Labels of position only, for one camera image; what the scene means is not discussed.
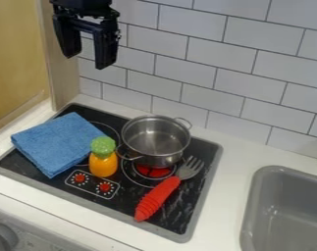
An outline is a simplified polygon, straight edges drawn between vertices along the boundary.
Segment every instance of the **blue towel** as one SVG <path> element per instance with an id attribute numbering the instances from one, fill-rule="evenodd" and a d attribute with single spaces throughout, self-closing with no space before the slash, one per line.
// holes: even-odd
<path id="1" fill-rule="evenodd" d="M 70 113 L 11 136 L 14 145 L 52 178 L 81 162 L 90 142 L 105 135 L 77 113 Z"/>

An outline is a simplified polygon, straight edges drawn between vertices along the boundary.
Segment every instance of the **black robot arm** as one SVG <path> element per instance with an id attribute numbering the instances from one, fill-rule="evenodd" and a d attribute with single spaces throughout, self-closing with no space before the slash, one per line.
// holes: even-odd
<path id="1" fill-rule="evenodd" d="M 112 0 L 50 0 L 54 6 L 53 25 L 62 52 L 67 58 L 81 52 L 80 32 L 91 33 L 95 48 L 95 67 L 104 69 L 117 60 L 121 38 L 117 18 L 110 8 Z M 80 18 L 102 18 L 100 24 Z"/>

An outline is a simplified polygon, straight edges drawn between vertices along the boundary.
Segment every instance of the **pot rim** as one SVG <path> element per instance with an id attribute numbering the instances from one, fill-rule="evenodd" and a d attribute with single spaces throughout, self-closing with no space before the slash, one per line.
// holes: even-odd
<path id="1" fill-rule="evenodd" d="M 179 151 L 176 151 L 176 152 L 173 152 L 173 153 L 167 153 L 167 154 L 159 154 L 159 155 L 150 155 L 150 154 L 146 154 L 146 153 L 142 153 L 140 151 L 138 151 L 137 149 L 131 147 L 130 145 L 128 145 L 128 143 L 125 141 L 125 133 L 126 133 L 126 129 L 131 125 L 133 124 L 134 122 L 136 121 L 139 121 L 139 120 L 142 120 L 142 119 L 163 119 L 163 120 L 167 120 L 167 121 L 170 121 L 170 122 L 173 122 L 173 123 L 176 123 L 178 124 L 179 126 L 181 126 L 183 128 L 183 130 L 186 132 L 187 134 L 187 143 L 183 146 L 183 148 Z M 173 156 L 173 155 L 176 155 L 176 154 L 180 154 L 180 153 L 183 153 L 184 150 L 188 147 L 188 145 L 190 144 L 190 141 L 191 141 L 191 135 L 190 135 L 190 132 L 189 132 L 189 129 L 183 125 L 182 123 L 178 122 L 176 119 L 173 119 L 173 118 L 170 118 L 170 117 L 167 117 L 167 116 L 162 116 L 162 115 L 144 115 L 144 116 L 139 116 L 139 117 L 136 117 L 134 119 L 131 119 L 129 120 L 123 127 L 122 127 L 122 131 L 121 131 L 121 137 L 122 137 L 122 141 L 123 143 L 128 147 L 130 148 L 132 151 L 136 152 L 136 153 L 139 153 L 141 154 L 142 156 L 145 156 L 145 157 L 153 157 L 153 158 L 159 158 L 159 157 L 168 157 L 168 156 Z"/>

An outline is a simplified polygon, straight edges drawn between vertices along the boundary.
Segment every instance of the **green cap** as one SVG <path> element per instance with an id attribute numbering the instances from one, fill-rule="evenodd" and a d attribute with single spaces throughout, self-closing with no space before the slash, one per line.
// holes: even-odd
<path id="1" fill-rule="evenodd" d="M 107 136 L 96 137 L 90 144 L 91 152 L 102 159 L 108 158 L 115 151 L 115 148 L 115 140 Z"/>

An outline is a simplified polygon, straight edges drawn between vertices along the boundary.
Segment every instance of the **countertop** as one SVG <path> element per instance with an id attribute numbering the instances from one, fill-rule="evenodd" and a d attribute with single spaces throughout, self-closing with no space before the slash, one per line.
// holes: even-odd
<path id="1" fill-rule="evenodd" d="M 73 102 L 128 118 L 146 114 L 85 95 L 77 96 Z M 54 114 L 49 102 L 45 101 L 1 130 L 0 155 L 12 147 L 12 133 L 38 125 Z M 185 244 L 124 224 L 4 176 L 0 176 L 0 210 L 83 243 L 91 250 L 239 251 L 239 231 L 255 171 L 278 165 L 317 176 L 316 159 L 200 127 L 194 127 L 191 134 L 221 144 L 224 153 L 193 238 Z"/>

